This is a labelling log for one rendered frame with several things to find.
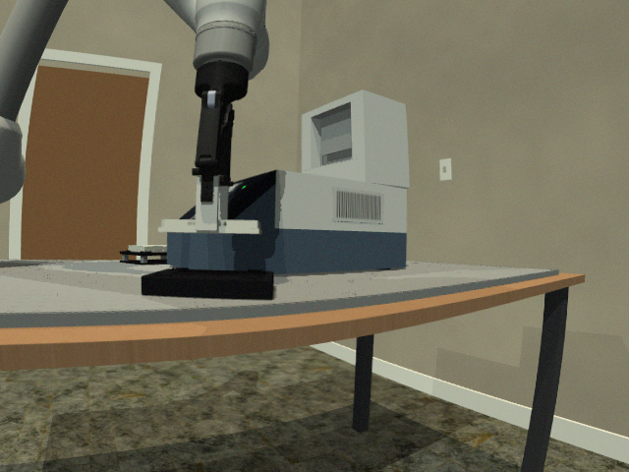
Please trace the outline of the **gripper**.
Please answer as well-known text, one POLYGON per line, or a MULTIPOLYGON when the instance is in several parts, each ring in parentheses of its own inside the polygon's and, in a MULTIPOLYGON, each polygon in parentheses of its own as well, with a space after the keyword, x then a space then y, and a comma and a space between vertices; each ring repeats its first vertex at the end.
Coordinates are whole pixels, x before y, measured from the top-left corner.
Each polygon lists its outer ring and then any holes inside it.
POLYGON ((234 184, 230 178, 235 114, 231 102, 246 96, 248 81, 247 69, 233 62, 209 62, 197 70, 195 93, 201 98, 201 111, 195 160, 200 169, 192 168, 193 176, 198 176, 195 230, 217 231, 218 219, 228 219, 228 186, 234 184), (224 176, 214 176, 218 174, 224 176))

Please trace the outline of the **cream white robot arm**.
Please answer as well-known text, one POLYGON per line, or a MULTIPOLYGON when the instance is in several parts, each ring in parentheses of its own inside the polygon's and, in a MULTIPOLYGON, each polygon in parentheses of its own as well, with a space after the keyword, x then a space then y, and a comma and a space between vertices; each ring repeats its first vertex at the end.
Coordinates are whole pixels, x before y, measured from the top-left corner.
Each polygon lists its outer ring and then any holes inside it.
MULTIPOLYGON (((18 0, 0 35, 0 204, 24 185, 23 133, 16 119, 68 1, 18 0)), ((164 1, 196 33, 196 70, 219 60, 245 67, 249 80, 263 70, 269 54, 266 0, 164 1)))

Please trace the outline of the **grey and dark blue benchtop lab instrument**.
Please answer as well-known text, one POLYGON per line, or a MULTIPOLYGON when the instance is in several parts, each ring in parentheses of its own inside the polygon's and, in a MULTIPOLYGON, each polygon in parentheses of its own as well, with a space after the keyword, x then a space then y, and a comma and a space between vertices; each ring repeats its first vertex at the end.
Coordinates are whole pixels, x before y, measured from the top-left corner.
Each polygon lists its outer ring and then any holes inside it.
POLYGON ((167 232, 167 264, 273 274, 406 267, 407 188, 406 104, 362 89, 302 115, 302 173, 229 187, 228 219, 258 220, 261 234, 167 232))

